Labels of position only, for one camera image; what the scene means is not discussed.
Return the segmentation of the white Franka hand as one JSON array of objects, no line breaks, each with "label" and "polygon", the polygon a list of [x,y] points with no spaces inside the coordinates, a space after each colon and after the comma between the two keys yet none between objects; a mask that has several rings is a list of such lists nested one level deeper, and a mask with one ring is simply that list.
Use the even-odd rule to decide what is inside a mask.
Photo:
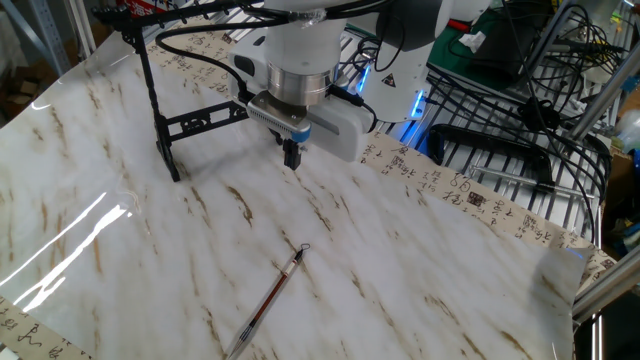
[{"label": "white Franka hand", "polygon": [[332,83],[331,74],[321,78],[325,98],[315,105],[277,98],[268,90],[275,80],[292,85],[295,96],[302,96],[305,87],[295,84],[293,74],[268,63],[265,50],[263,34],[247,36],[232,48],[227,59],[246,83],[248,95],[241,98],[235,80],[229,83],[229,91],[233,101],[244,107],[251,119],[269,128],[276,143],[283,145],[284,165],[293,171],[299,167],[305,143],[346,162],[357,160],[376,120],[373,110],[361,97]]}]

